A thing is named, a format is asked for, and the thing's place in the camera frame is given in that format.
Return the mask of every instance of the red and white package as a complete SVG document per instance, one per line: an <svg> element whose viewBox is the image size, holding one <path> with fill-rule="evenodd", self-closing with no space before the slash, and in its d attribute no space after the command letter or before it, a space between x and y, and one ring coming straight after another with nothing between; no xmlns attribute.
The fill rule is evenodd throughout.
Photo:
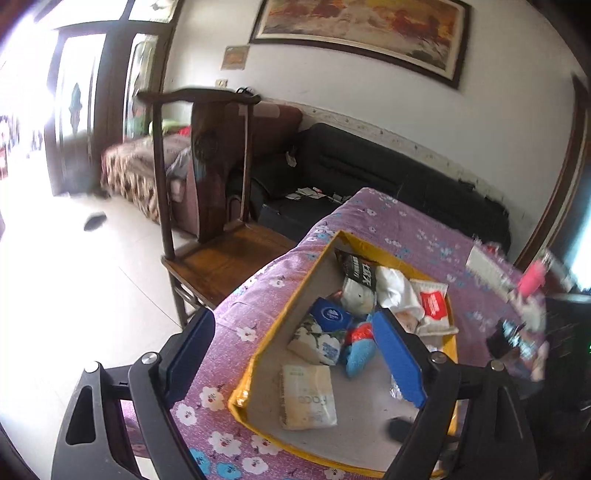
<svg viewBox="0 0 591 480"><path fill-rule="evenodd" d="M447 285L424 280L411 280L411 285L425 310L415 333L418 336L454 335L459 330L449 324L445 295Z"/></svg>

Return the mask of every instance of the black slipper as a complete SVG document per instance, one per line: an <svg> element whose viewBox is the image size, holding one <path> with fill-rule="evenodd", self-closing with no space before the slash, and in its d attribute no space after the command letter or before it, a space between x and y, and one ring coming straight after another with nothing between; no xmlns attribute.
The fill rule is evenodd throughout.
<svg viewBox="0 0 591 480"><path fill-rule="evenodd" d="M107 216L103 213L93 213L91 216L88 217L88 220L84 224L84 231L85 232L92 232L100 227L103 223L107 220Z"/></svg>

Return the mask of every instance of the table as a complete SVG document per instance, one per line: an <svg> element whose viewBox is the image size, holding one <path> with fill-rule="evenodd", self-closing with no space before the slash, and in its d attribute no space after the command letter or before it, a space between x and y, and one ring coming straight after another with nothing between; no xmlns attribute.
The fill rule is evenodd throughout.
<svg viewBox="0 0 591 480"><path fill-rule="evenodd" d="M486 285L465 268L475 240L374 189L357 192L317 223L297 247L235 290L215 310L216 335L186 398L171 410L179 431L208 478L226 480L342 480L360 475L295 457L234 420L226 402L257 345L319 253L338 230L353 233L449 285L460 333L459 361L485 365L485 339L500 317L518 320ZM492 257L517 281L520 272ZM124 415L134 452L146 456L132 406Z"/></svg>

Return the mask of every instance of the cardboard box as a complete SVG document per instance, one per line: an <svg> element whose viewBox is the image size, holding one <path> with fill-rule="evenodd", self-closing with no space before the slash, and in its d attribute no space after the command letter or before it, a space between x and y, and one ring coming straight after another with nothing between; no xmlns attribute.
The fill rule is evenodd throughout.
<svg viewBox="0 0 591 480"><path fill-rule="evenodd" d="M400 445L386 438L384 428L393 417L413 419L418 410L395 400L389 391L391 376L380 353L355 379L348 379L341 365L330 367L338 425L321 430L288 431L280 423L280 372L283 365L305 365L287 344L318 297L340 290L344 274L334 250L362 255L407 277L432 280L390 253L346 232L338 232L296 289L284 310L261 341L246 372L228 401L234 418L282 449L330 468L381 478ZM446 299L450 323L453 310ZM454 336L433 339L457 362ZM456 415L450 432L456 428Z"/></svg>

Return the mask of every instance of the metal screw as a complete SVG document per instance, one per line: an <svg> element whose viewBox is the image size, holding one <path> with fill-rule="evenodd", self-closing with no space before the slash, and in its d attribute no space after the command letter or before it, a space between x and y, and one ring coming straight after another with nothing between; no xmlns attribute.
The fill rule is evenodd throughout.
<svg viewBox="0 0 591 480"><path fill-rule="evenodd" d="M88 365L84 367L84 371L87 374L91 374L92 372L96 372L99 369L99 364L97 362L90 362Z"/></svg>
<svg viewBox="0 0 591 480"><path fill-rule="evenodd" d="M156 360L158 360L158 354L155 352L145 353L142 357L142 363L144 365L153 364Z"/></svg>
<svg viewBox="0 0 591 480"><path fill-rule="evenodd" d="M491 362L491 368L495 371L495 372L502 372L505 369L505 365L503 365L503 362L500 362L498 360L493 360Z"/></svg>
<svg viewBox="0 0 591 480"><path fill-rule="evenodd" d="M431 362L434 362L436 364L444 364L445 362L447 362L447 356L445 353L433 352L431 354Z"/></svg>

